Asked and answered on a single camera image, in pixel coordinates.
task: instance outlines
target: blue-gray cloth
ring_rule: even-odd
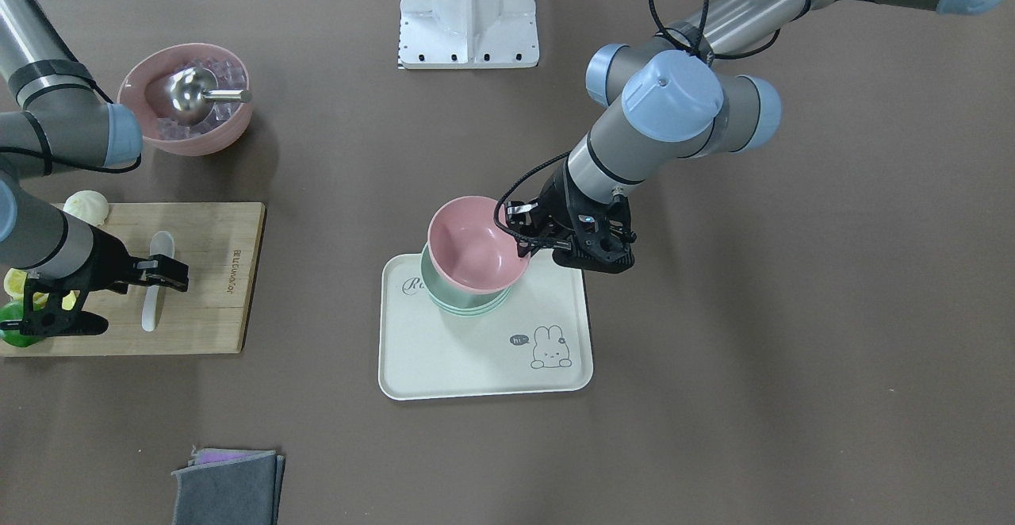
[[[177,476],[173,525],[275,525],[285,458],[272,450],[193,453]]]

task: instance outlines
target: wooden cutting board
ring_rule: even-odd
[[[27,348],[0,341],[0,356],[240,352],[264,215],[260,202],[113,204],[101,229],[119,238],[132,256],[147,257],[159,229],[173,235],[176,259],[190,266],[188,291],[162,288],[161,315],[151,333],[141,329],[145,287],[131,285],[126,296],[92,292],[84,309],[109,320],[106,333],[52,337]]]

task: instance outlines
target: green lime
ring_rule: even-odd
[[[0,321],[14,321],[24,317],[24,302],[12,301],[0,307]],[[7,344],[24,348],[43,340],[44,337],[29,337],[17,331],[0,331]]]

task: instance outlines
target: bunny drawing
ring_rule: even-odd
[[[556,325],[539,327],[533,333],[536,347],[532,349],[533,369],[558,369],[570,367],[570,349],[564,340],[564,333]]]

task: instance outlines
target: gray table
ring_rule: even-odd
[[[783,127],[638,189],[639,264],[586,277],[593,383],[404,404],[377,385],[385,261],[570,148],[589,56],[652,22],[537,0],[539,67],[410,73],[398,1],[41,0],[111,90],[214,42],[258,109],[216,155],[29,191],[268,219],[243,353],[0,362],[0,523],[166,523],[192,445],[288,456],[286,524],[1015,521],[1015,2],[841,2],[721,66],[771,80]]]

